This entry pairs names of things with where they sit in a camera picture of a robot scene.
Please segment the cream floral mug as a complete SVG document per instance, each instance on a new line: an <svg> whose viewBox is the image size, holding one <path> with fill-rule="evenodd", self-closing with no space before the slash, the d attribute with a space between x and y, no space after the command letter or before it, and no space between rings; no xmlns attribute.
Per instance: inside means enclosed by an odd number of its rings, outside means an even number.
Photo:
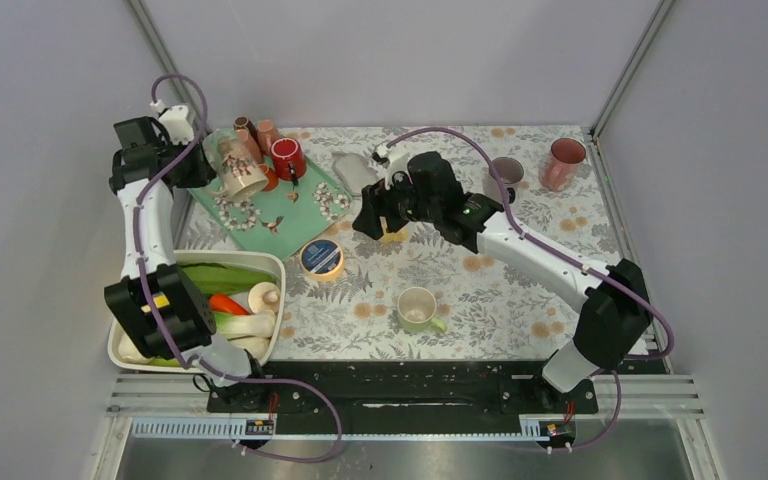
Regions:
<svg viewBox="0 0 768 480"><path fill-rule="evenodd" d="M214 198L243 202L268 184L266 175L236 131L212 132L205 139L204 149L216 178L213 186L202 190Z"/></svg>

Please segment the red mug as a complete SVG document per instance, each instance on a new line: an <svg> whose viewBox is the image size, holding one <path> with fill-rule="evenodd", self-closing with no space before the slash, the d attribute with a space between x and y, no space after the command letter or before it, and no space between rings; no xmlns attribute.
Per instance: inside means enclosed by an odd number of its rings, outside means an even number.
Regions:
<svg viewBox="0 0 768 480"><path fill-rule="evenodd" d="M307 164L299 142L281 138L272 143L270 157L279 179L297 183L306 173Z"/></svg>

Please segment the light green mug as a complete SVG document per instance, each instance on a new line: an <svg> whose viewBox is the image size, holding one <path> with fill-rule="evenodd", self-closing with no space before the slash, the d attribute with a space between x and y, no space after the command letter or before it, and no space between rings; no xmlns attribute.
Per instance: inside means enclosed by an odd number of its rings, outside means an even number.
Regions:
<svg viewBox="0 0 768 480"><path fill-rule="evenodd" d="M434 294L422 287L405 289L396 302L397 318L409 333L434 331L446 333L448 327L437 316L437 301Z"/></svg>

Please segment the lilac mug black handle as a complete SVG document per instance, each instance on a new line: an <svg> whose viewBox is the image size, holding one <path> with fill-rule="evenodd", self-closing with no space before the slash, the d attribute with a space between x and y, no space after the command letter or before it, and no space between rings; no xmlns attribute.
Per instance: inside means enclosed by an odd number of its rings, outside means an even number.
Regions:
<svg viewBox="0 0 768 480"><path fill-rule="evenodd" d="M488 169L483 184L484 194L501 203L502 194L506 193L508 202L513 204L516 199L517 186L524 176L522 164L510 157L498 157L492 160L492 165L504 185L504 190L499 188L491 169Z"/></svg>

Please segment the yellow mug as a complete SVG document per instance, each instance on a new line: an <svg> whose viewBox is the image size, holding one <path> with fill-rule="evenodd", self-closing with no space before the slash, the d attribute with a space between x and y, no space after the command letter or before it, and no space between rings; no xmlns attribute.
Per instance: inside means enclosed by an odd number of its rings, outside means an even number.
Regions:
<svg viewBox="0 0 768 480"><path fill-rule="evenodd" d="M381 218L381 226L382 226L383 235L380 238L380 242L382 244L404 243L408 241L409 231L407 227L403 227L398 231L391 231L389 229L387 221L384 218Z"/></svg>

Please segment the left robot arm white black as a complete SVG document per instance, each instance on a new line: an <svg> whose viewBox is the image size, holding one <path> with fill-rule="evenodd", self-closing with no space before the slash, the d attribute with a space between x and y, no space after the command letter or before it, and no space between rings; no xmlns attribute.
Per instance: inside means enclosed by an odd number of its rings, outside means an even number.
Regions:
<svg viewBox="0 0 768 480"><path fill-rule="evenodd" d="M206 296L178 265L171 226L173 191L208 185L216 176L200 142L176 144L170 130L150 116L114 126L120 148L109 185L126 227L121 278L104 300L144 357L175 360L199 369L215 387L232 386L248 411L269 401L270 385L253 374L257 360L217 331Z"/></svg>

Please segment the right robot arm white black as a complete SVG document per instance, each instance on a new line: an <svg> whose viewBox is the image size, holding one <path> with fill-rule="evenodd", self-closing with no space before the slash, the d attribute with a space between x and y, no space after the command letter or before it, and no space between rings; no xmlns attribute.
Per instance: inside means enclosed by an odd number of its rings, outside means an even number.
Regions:
<svg viewBox="0 0 768 480"><path fill-rule="evenodd" d="M465 191L436 151L410 156L381 148L372 159L385 174L363 188L356 231L379 240L411 222L427 223L445 241L523 271L578 313L572 339L543 364L533 386L543 410L561 410L580 382L616 368L651 326L635 263L592 260L534 232L499 202Z"/></svg>

